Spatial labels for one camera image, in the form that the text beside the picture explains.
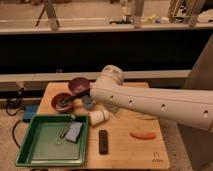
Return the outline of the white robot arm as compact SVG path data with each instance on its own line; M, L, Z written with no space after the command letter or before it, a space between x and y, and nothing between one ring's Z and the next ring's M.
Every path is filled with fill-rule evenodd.
M213 91L128 87L124 72L107 65L92 84L90 96L129 109L213 132Z

